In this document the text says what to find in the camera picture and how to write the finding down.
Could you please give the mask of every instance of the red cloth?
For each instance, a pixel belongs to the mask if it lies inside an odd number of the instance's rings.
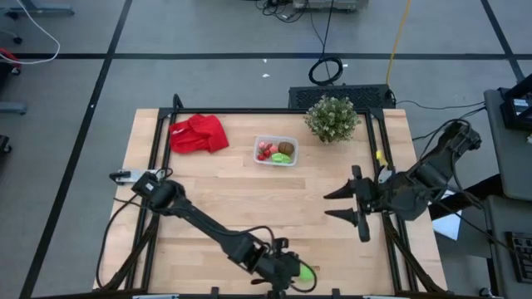
[[[214,115],[193,115],[170,126],[170,148],[180,154],[195,150],[214,153],[229,146],[224,128]]]

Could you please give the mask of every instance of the plastic container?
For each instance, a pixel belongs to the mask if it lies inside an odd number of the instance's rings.
[[[264,142],[265,144],[272,143],[273,145],[278,146],[281,142],[289,142],[293,144],[293,153],[290,155],[290,159],[292,160],[291,163],[274,163],[272,161],[272,157],[270,156],[264,161],[261,161],[257,159],[257,156],[259,155],[259,144],[261,142]],[[255,139],[255,146],[253,149],[253,160],[259,164],[266,164],[266,165],[275,165],[275,166],[294,166],[298,162],[298,151],[299,151],[299,145],[298,141],[294,138],[290,137],[284,137],[284,136],[257,136]]]

